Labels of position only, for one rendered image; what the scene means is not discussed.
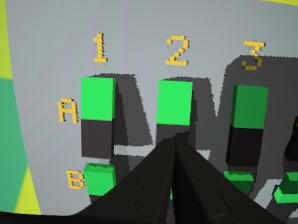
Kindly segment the grey switch panel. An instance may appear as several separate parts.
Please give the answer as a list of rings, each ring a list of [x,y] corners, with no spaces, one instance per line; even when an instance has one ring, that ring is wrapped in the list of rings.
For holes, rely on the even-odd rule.
[[[41,214],[69,216],[165,137],[298,224],[298,6],[265,0],[5,0]]]

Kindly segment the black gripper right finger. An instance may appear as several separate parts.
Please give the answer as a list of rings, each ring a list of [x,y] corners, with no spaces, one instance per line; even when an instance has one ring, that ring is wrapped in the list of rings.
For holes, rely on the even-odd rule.
[[[242,193],[184,139],[174,143],[176,224],[286,224]]]

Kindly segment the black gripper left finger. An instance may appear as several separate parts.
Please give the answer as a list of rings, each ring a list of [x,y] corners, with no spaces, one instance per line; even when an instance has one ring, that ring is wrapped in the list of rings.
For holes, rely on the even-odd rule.
[[[166,224],[173,164],[174,139],[157,147],[104,196],[69,216],[0,212],[0,224]]]

